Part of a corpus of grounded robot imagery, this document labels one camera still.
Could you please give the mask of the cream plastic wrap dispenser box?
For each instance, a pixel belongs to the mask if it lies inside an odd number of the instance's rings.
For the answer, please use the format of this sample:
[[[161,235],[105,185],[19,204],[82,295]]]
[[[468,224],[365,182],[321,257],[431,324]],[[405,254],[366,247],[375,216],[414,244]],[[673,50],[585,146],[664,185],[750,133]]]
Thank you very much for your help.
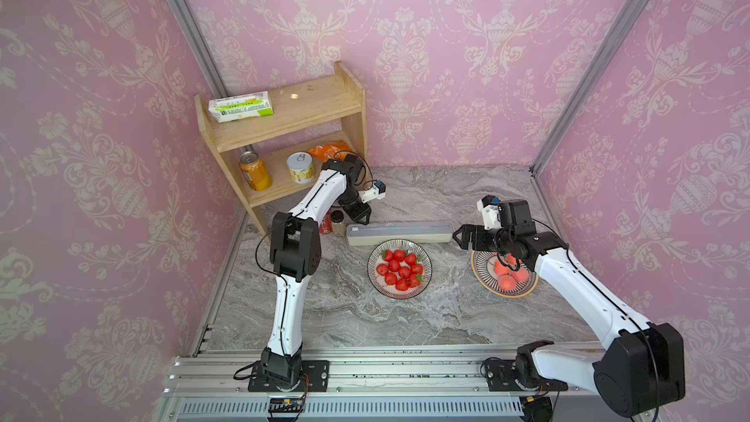
[[[375,246],[388,240],[409,240],[416,243],[445,243],[452,240],[451,222],[414,221],[347,226],[350,246]]]

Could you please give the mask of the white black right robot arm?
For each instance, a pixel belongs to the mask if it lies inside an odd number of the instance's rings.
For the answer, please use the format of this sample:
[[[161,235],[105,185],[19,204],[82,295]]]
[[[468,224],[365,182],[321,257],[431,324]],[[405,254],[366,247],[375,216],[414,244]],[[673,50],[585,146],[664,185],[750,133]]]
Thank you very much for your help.
[[[687,392],[684,340],[671,324],[635,311],[592,275],[551,227],[539,231],[529,204],[486,195],[482,224],[464,224],[453,239],[472,252],[512,256],[568,302],[604,349],[601,357],[537,341],[517,349],[516,380],[525,389],[552,381],[596,393],[621,417],[657,414]]]

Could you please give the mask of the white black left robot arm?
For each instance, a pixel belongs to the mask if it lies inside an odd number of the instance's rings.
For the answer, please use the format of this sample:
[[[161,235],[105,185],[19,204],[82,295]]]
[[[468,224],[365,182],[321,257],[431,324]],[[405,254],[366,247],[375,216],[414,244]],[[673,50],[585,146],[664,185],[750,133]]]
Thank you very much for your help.
[[[326,160],[312,189],[291,210],[273,216],[268,272],[275,277],[273,328],[260,357],[260,372],[280,390],[307,387],[302,361],[302,317],[312,275],[322,258],[320,224],[337,205],[352,222],[367,225],[370,201],[385,197],[385,185],[367,182],[366,161],[349,150]]]

